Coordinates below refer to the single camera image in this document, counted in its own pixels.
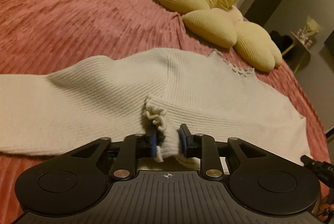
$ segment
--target black clamp device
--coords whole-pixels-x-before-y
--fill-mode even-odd
[[[15,224],[313,224],[317,176],[246,141],[216,142],[179,129],[184,157],[200,171],[137,171],[154,157],[157,129],[122,142],[102,137],[24,171]],[[229,175],[220,157],[225,157]]]

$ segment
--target metal rivet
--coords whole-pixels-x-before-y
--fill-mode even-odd
[[[209,169],[206,171],[205,174],[209,177],[217,178],[221,176],[223,173],[218,169]]]
[[[126,178],[130,175],[130,172],[126,169],[119,169],[114,172],[114,176],[118,178]]]

